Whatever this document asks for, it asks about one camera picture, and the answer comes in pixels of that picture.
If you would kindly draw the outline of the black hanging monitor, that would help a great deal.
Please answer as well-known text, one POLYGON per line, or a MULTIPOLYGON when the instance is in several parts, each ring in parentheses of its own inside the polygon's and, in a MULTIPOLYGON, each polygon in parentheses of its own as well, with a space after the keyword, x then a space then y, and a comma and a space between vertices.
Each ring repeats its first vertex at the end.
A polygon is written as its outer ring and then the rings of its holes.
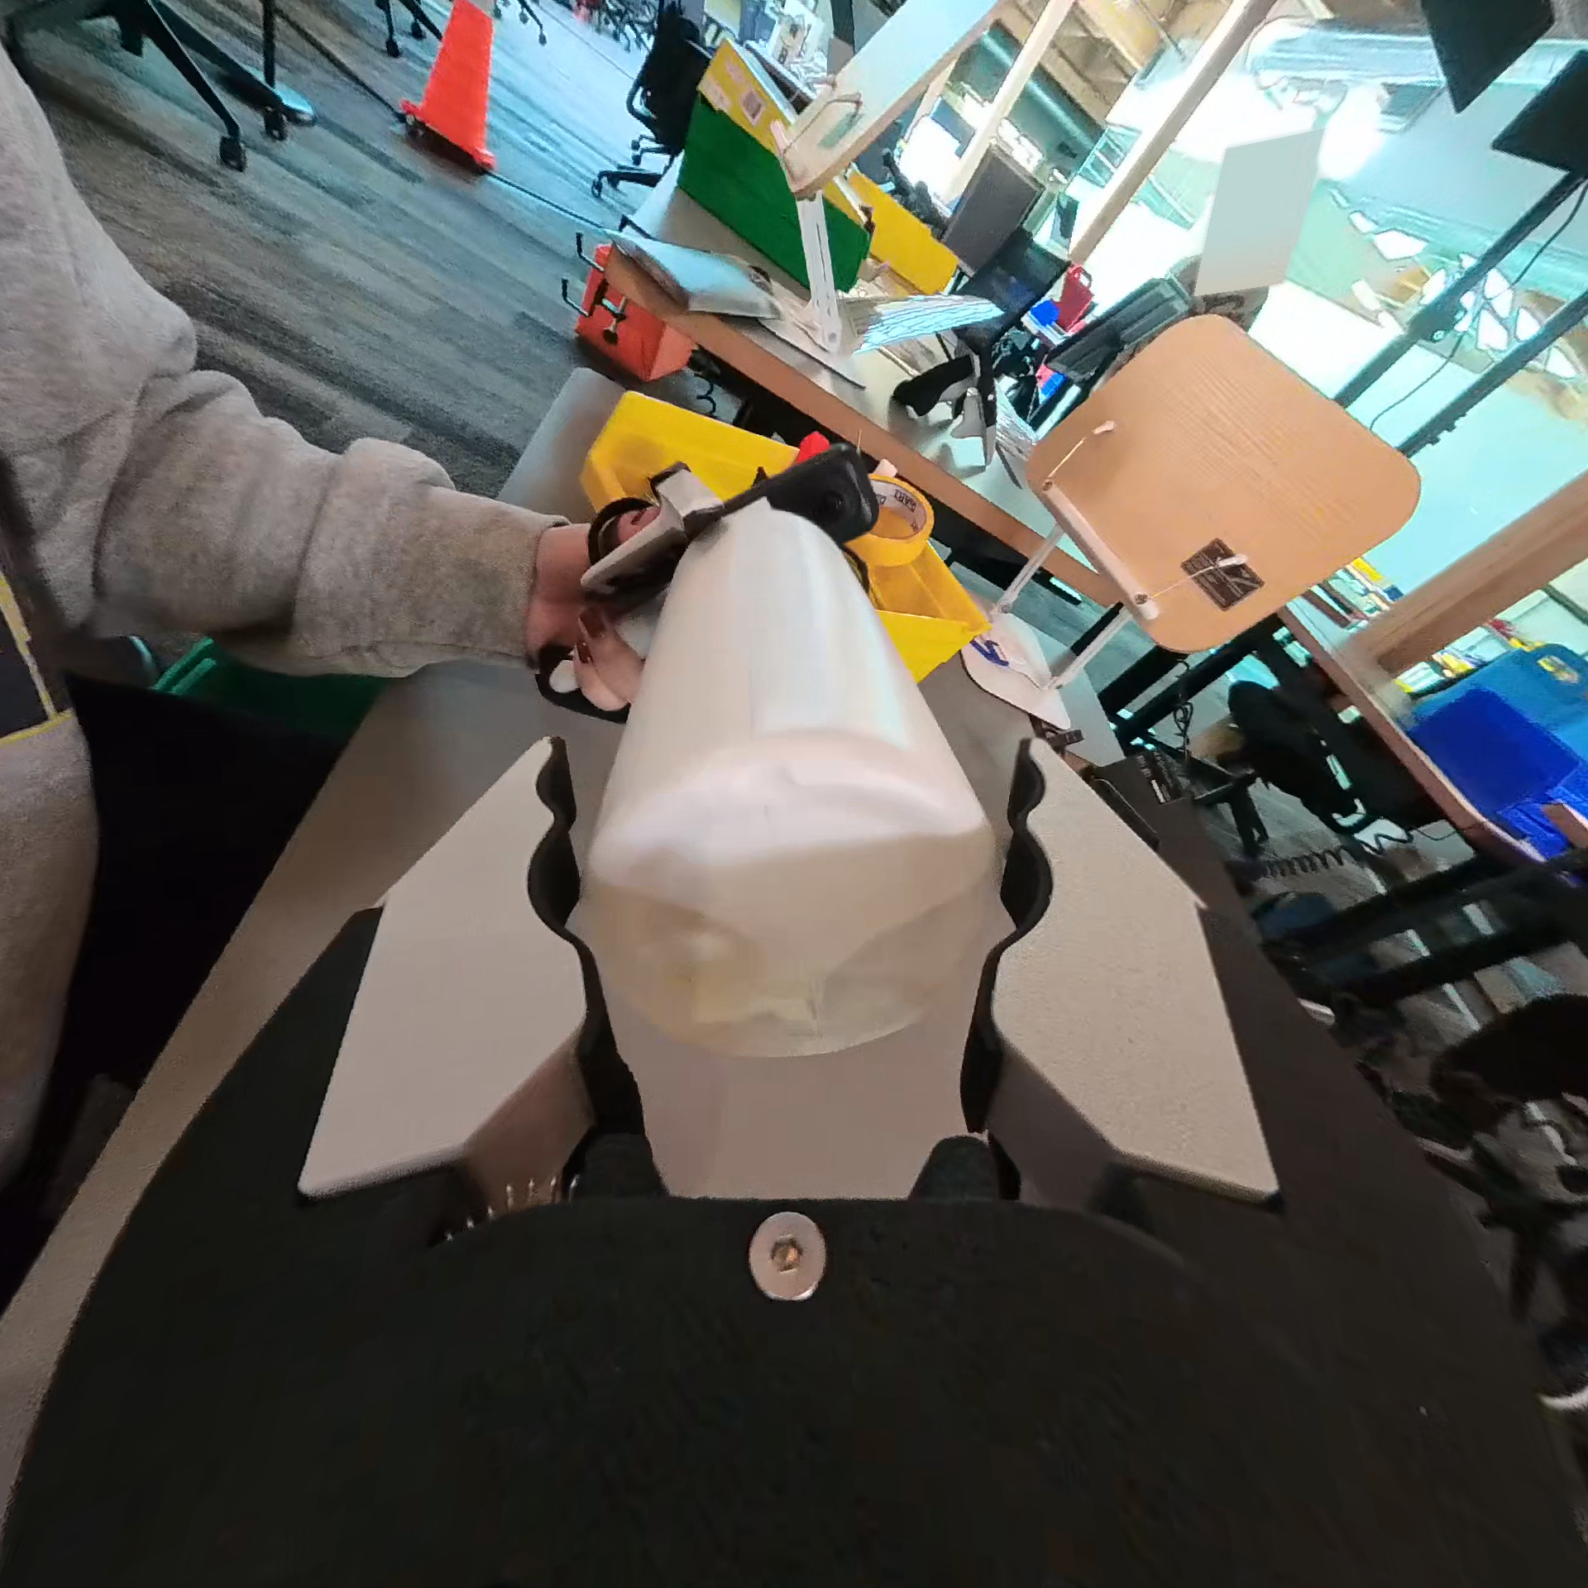
POLYGON ((1583 49, 1517 111, 1491 141, 1491 149, 1561 174, 1585 175, 1583 49))
POLYGON ((1468 107, 1555 22, 1551 1, 1419 1, 1453 109, 1468 107))

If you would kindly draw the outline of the yellow cardboard box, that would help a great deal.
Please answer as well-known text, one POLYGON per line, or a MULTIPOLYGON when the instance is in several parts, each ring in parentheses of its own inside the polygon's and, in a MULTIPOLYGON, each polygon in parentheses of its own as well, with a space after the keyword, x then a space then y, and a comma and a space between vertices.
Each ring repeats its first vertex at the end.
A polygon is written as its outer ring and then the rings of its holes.
POLYGON ((797 109, 761 58, 733 39, 719 41, 710 54, 697 96, 772 153, 780 147, 774 128, 788 128, 797 119, 797 109))

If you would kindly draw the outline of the white translucent bottle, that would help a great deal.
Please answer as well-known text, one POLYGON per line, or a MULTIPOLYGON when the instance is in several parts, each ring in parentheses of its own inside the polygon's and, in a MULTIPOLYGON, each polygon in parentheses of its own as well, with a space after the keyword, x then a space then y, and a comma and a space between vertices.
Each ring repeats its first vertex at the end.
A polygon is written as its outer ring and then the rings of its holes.
POLYGON ((574 924, 606 992, 735 1058, 918 1022, 982 943, 986 812, 840 550, 748 504, 667 586, 574 924))

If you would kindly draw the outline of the green plastic crate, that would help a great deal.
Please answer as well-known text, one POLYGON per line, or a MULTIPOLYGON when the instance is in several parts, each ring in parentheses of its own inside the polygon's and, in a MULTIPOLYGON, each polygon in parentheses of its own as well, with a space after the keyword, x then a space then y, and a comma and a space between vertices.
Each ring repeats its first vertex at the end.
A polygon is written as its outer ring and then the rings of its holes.
POLYGON ((152 688, 232 716, 345 744, 391 682, 349 673, 298 676, 241 661, 213 639, 190 644, 152 688))

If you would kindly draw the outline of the yellow tape roll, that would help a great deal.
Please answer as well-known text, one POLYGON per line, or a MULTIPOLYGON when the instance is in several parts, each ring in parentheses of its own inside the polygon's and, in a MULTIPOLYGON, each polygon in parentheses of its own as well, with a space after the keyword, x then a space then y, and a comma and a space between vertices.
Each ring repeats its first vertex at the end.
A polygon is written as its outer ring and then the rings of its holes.
POLYGON ((876 502, 876 519, 850 548, 873 569, 912 563, 927 546, 933 529, 929 499, 897 474, 874 472, 869 485, 876 502))

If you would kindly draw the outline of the grey printed sweatshirt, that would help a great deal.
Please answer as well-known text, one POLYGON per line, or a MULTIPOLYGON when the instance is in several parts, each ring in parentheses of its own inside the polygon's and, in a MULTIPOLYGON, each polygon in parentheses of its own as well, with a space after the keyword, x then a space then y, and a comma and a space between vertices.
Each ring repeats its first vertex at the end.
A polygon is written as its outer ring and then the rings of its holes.
POLYGON ((9 58, 1 361, 7 1175, 26 1153, 60 1043, 96 858, 86 737, 67 697, 65 654, 82 640, 141 633, 92 618, 107 501, 143 448, 277 423, 243 385, 198 370, 188 315, 92 215, 9 58))

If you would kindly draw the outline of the orange traffic cone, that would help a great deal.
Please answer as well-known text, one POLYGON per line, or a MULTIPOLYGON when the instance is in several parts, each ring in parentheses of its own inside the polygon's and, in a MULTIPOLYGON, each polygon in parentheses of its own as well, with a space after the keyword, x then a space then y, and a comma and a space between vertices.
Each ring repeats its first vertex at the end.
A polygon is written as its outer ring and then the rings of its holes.
POLYGON ((481 174, 496 166, 487 149, 491 56, 489 11, 453 3, 419 102, 400 105, 408 132, 438 139, 481 174))

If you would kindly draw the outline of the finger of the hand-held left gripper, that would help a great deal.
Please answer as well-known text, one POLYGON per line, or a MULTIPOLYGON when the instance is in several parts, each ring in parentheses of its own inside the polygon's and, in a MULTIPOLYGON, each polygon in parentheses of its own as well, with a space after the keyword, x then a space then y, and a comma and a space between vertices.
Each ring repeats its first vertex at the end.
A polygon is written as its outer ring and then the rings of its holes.
POLYGON ((663 586, 689 546, 721 514, 723 502, 685 465, 648 484, 648 504, 610 502, 587 527, 581 593, 638 599, 663 586))

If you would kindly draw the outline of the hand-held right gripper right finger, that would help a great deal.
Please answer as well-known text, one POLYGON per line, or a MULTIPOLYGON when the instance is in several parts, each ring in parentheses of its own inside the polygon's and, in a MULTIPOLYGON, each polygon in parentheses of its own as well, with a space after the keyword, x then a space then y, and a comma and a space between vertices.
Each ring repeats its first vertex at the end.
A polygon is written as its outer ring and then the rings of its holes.
POLYGON ((965 1121, 1031 1204, 1145 1175, 1277 1200, 1198 896, 1145 824, 1041 739, 1018 746, 999 899, 965 1037, 965 1121))

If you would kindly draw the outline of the person's left forearm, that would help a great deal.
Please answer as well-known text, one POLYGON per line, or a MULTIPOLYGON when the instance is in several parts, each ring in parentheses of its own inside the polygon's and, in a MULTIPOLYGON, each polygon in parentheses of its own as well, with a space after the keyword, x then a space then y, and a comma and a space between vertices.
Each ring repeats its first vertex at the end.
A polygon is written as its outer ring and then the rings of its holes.
POLYGON ((287 673, 404 676, 547 640, 563 518, 449 485, 419 453, 336 455, 277 423, 158 442, 116 476, 94 552, 101 629, 181 631, 287 673))

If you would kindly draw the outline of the yellow plastic bin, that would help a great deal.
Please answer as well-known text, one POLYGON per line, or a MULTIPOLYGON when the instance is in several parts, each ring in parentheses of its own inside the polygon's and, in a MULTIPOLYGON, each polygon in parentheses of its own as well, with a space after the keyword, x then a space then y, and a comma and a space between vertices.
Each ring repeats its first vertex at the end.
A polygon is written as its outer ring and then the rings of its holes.
MULTIPOLYGON (((636 391, 625 393, 587 450, 581 485, 593 508, 648 495, 663 470, 685 465, 718 499, 793 465, 795 448, 636 391)), ((914 682, 988 631, 988 618, 931 548, 908 565, 867 567, 844 546, 871 606, 914 682)))

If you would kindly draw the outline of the green plastic box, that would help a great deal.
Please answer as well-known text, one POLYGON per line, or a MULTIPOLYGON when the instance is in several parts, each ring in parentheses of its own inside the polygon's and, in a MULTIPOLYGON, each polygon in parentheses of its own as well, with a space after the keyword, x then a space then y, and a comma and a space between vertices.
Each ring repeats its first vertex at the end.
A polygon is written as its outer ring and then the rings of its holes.
MULTIPOLYGON (((791 194, 772 126, 786 126, 786 109, 767 105, 750 124, 740 105, 718 107, 697 92, 680 155, 678 189, 761 253, 799 287, 806 287, 797 202, 791 194)), ((823 187, 825 242, 837 291, 852 291, 869 253, 869 223, 857 194, 840 177, 823 187)))

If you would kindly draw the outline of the person's left hand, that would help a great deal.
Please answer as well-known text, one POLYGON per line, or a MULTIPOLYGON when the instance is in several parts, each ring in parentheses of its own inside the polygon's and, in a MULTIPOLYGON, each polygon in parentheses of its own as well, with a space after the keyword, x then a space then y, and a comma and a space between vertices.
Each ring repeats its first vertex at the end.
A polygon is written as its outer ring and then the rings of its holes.
POLYGON ((527 663, 553 703, 615 720, 638 691, 644 659, 610 605, 583 589, 587 565, 587 525, 544 531, 525 612, 527 663))

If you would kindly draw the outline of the grey flat pouch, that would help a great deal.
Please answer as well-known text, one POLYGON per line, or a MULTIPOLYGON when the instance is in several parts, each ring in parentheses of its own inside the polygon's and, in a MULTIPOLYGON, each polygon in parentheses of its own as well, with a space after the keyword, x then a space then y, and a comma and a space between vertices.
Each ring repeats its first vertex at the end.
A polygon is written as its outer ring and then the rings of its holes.
POLYGON ((735 255, 657 242, 634 230, 614 232, 610 247, 685 312, 763 325, 782 317, 770 277, 735 255))

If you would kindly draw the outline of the wooden board stand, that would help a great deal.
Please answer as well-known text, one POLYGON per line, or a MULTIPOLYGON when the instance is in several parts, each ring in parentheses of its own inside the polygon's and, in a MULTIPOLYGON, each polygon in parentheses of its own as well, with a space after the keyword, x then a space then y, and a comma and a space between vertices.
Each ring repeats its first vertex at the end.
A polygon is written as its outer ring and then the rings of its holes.
POLYGON ((1177 656, 1283 616, 1409 521, 1413 463, 1234 323, 1183 319, 1035 440, 997 436, 1052 529, 961 654, 969 678, 1067 727, 1060 691, 1120 629, 1177 656), (1014 612, 1062 540, 1101 578, 1103 618, 1060 661, 1014 612))
POLYGON ((799 219, 806 300, 784 310, 769 327, 827 368, 846 374, 846 359, 857 344, 846 336, 831 270, 825 187, 1012 7, 994 1, 903 3, 786 128, 772 132, 799 219))

